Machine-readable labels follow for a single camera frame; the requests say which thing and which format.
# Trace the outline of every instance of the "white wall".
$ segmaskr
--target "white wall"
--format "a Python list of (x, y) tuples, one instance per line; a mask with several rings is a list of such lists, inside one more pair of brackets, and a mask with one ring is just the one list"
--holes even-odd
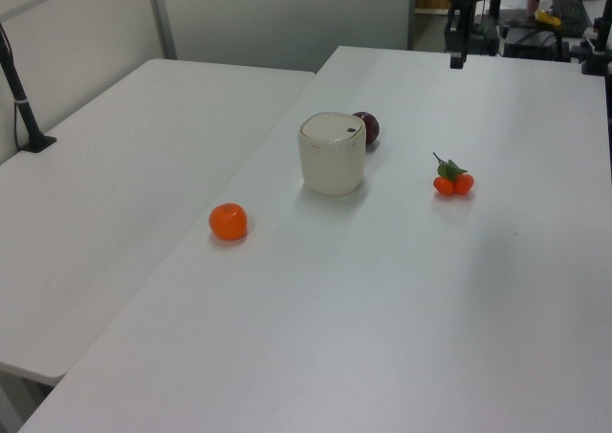
[[(43, 132), (162, 56), (150, 0), (48, 0), (3, 25)], [(23, 144), (21, 118), (19, 131)], [(14, 152), (12, 94), (0, 75), (0, 162)]]
[(184, 60), (316, 72), (338, 45), (406, 49), (411, 0), (161, 0)]

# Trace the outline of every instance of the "white cup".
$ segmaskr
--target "white cup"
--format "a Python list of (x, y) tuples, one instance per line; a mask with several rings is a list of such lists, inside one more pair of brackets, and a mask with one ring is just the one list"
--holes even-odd
[(319, 113), (298, 133), (304, 183), (316, 192), (341, 196), (363, 179), (365, 123), (342, 113)]

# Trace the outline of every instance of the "cherry tomato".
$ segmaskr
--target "cherry tomato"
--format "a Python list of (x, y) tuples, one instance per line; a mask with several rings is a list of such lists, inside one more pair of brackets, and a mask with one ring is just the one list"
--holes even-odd
[(469, 173), (457, 175), (455, 179), (455, 192), (460, 196), (465, 196), (470, 192), (471, 187), (474, 186), (474, 178)]
[(448, 178), (437, 177), (433, 181), (433, 187), (443, 196), (452, 196), (455, 193), (455, 183)]

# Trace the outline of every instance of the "equipment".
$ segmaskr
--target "equipment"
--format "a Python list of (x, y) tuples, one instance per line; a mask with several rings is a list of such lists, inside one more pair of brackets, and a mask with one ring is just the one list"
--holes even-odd
[(587, 28), (593, 27), (581, 0), (553, 0), (553, 11), (563, 22), (562, 35), (566, 38), (581, 38)]
[(491, 0), (489, 16), (476, 28), (475, 9), (479, 1), (484, 0), (450, 0), (448, 23), (445, 27), (450, 68), (463, 68), (468, 54), (495, 55), (498, 52), (497, 20), (501, 0)]
[(26, 129), (28, 129), (28, 134), (30, 136), (30, 141), (28, 144), (23, 146), (21, 149), (31, 153), (39, 153), (50, 144), (55, 143), (55, 138), (45, 137), (38, 128), (36, 118), (34, 117), (32, 108), (30, 107), (30, 103), (26, 97), (26, 93), (21, 85), (21, 80), (19, 79), (19, 75), (15, 69), (15, 65), (12, 60), (11, 44), (9, 43), (9, 39), (2, 28), (2, 24), (0, 24), (0, 64), (2, 65), (2, 70), (4, 70), (4, 74), (7, 77), (9, 86), (11, 86), (14, 102), (17, 108), (19, 108), (19, 113), (21, 114), (24, 124), (26, 124)]

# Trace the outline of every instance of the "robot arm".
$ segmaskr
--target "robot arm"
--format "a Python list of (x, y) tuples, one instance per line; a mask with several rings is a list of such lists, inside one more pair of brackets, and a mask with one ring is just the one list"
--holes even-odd
[[(474, 29), (474, 19), (476, 11), (476, 3), (481, 0), (450, 0), (451, 6), (448, 10), (448, 23), (445, 27), (444, 35), (447, 46), (447, 51), (450, 53), (450, 68), (463, 68), (468, 54), (470, 53), (470, 45), (472, 49), (477, 49), (479, 52), (475, 54), (495, 54), (497, 49), (495, 43), (499, 43), (499, 37), (493, 23), (483, 32), (480, 32), (480, 39), (474, 40), (477, 35)], [(499, 10), (493, 5), (491, 10)], [(486, 34), (497, 35), (497, 39), (491, 39)]]

